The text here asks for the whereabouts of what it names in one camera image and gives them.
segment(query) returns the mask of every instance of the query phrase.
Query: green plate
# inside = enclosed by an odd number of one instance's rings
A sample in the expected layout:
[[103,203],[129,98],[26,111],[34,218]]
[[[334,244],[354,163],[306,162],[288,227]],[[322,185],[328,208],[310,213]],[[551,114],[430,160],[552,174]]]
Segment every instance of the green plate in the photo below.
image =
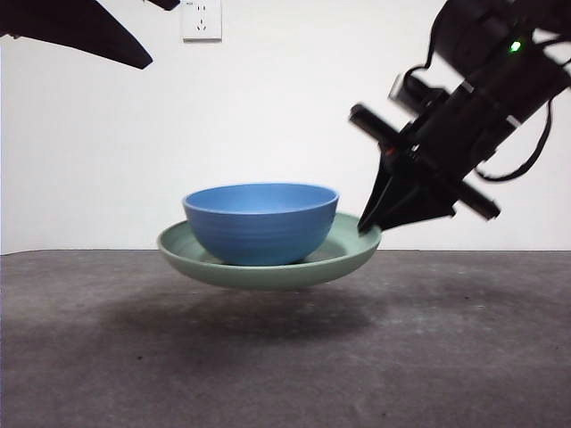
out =
[[306,259],[291,265],[247,267],[224,264],[196,241],[187,222],[165,230],[159,250],[178,272],[203,283],[243,290],[295,290],[350,274],[364,265],[381,241],[381,230],[360,235],[359,219],[337,213],[323,244]]

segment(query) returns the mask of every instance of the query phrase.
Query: bowl rim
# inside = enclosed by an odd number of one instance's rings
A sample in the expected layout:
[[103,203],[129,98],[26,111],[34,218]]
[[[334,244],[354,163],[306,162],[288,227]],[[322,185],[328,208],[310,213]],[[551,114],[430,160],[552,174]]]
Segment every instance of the bowl rim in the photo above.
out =
[[[300,208],[298,210],[283,210],[283,211],[277,211],[277,212],[208,210],[205,208],[197,207],[197,206],[195,206],[195,205],[193,205],[187,201],[188,198],[190,198],[191,196],[195,196],[199,193],[211,192],[213,190],[219,190],[219,189],[228,189],[228,188],[232,188],[232,187],[246,187],[249,185],[295,185],[295,186],[300,186],[300,187],[313,187],[313,188],[327,190],[333,194],[333,197],[326,202],[316,203],[314,205],[307,205],[307,206]],[[324,185],[313,185],[313,184],[308,184],[308,183],[294,183],[294,182],[254,182],[254,183],[240,183],[240,184],[235,184],[235,185],[218,185],[215,187],[209,187],[207,189],[192,192],[192,193],[187,194],[182,199],[182,204],[185,208],[189,208],[190,210],[207,212],[210,214],[224,214],[224,215],[236,215],[236,216],[260,216],[260,215],[273,216],[273,215],[291,214],[294,212],[304,212],[304,211],[309,211],[309,210],[316,210],[318,208],[323,208],[323,207],[326,207],[326,206],[331,205],[333,203],[337,203],[338,201],[339,201],[339,193],[336,190],[332,189],[331,187],[327,187]]]

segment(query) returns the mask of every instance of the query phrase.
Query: plate rim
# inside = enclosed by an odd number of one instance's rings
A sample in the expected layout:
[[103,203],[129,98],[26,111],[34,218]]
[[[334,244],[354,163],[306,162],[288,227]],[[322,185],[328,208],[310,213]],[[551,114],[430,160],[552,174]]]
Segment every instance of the plate rim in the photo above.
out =
[[[335,217],[340,216],[340,217],[347,217],[347,218],[351,218],[351,219],[356,219],[359,220],[357,217],[351,215],[351,214],[346,214],[343,212],[337,212],[335,214]],[[195,260],[195,259],[189,259],[186,257],[181,257],[177,254],[175,254],[174,252],[168,250],[162,243],[162,238],[163,236],[165,236],[171,229],[174,229],[175,227],[179,227],[183,224],[187,223],[187,220],[183,220],[180,221],[170,227],[167,227],[165,230],[163,230],[159,236],[157,237],[157,246],[159,247],[159,250],[165,254],[168,255],[169,257],[179,260],[181,262],[184,263],[191,263],[194,264],[196,266],[200,266],[202,268],[213,268],[215,267],[216,269],[226,269],[226,270],[235,270],[235,271],[270,271],[270,270],[288,270],[288,269],[302,269],[302,268],[313,268],[316,266],[323,266],[323,265],[327,265],[327,264],[331,264],[331,263],[338,263],[342,260],[346,260],[346,259],[353,259],[356,257],[359,257],[363,254],[366,254],[367,252],[371,251],[372,249],[377,249],[378,245],[381,243],[381,239],[383,237],[383,231],[381,230],[381,228],[377,225],[374,225],[373,227],[371,227],[366,233],[365,235],[374,235],[374,239],[375,239],[375,244],[371,245],[370,247],[368,247],[367,249],[363,250],[363,251],[359,251],[359,252],[355,252],[353,254],[346,254],[344,256],[341,257],[335,257],[333,259],[327,259],[327,260],[320,260],[320,261],[311,261],[309,263],[302,263],[302,264],[297,264],[297,265],[272,265],[272,266],[238,266],[238,265],[220,265],[220,264],[215,264],[215,263],[208,263],[205,261],[200,261],[200,260]]]

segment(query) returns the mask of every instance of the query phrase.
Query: black robotic arm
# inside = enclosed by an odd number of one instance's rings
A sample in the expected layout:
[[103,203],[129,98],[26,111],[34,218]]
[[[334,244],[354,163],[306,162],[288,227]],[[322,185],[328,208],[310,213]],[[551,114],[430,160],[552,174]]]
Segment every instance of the black robotic arm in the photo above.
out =
[[[178,0],[150,0],[169,11]],[[0,36],[30,37],[145,68],[153,59],[96,0],[0,0]]]
[[[555,33],[535,43],[536,29]],[[453,216],[462,201],[490,219],[496,204],[465,183],[464,177],[544,104],[549,115],[538,150],[518,171],[489,181],[525,174],[549,136],[552,99],[571,86],[571,77],[544,51],[571,40],[567,0],[449,0],[438,14],[426,64],[409,70],[392,98],[418,118],[401,132],[363,105],[351,121],[379,143],[382,159],[360,229],[383,229],[430,218]],[[465,81],[452,94],[414,77],[438,53]]]

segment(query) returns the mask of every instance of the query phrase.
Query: wire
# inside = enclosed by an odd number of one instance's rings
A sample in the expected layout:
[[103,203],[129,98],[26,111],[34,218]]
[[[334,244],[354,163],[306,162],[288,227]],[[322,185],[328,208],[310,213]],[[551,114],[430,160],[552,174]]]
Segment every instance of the wire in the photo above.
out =
[[532,168],[532,166],[537,162],[537,160],[541,156],[543,149],[545,148],[545,144],[547,143],[547,140],[550,137],[552,125],[553,125],[553,98],[551,98],[547,103],[547,121],[545,122],[545,129],[543,130],[542,136],[539,139],[539,142],[537,143],[537,147],[535,147],[534,153],[521,167],[516,169],[511,174],[501,177],[488,176],[483,171],[478,169],[476,169],[476,174],[480,176],[480,178],[482,178],[483,180],[492,183],[504,183],[506,181],[515,180],[516,178],[522,177]]
[[415,71],[418,70],[428,70],[432,65],[432,60],[434,58],[434,51],[436,50],[436,35],[438,34],[438,30],[440,29],[440,23],[443,20],[445,7],[436,15],[436,19],[432,25],[432,29],[430,30],[430,43],[428,44],[428,55],[426,56],[426,62],[422,65],[417,65],[412,67],[404,74],[403,83],[407,86],[409,90],[409,78]]
[[547,47],[551,45],[558,45],[559,43],[566,43],[571,42],[571,39],[567,36],[557,36],[555,38],[550,38],[549,40],[545,40],[544,42],[538,43],[537,47]]

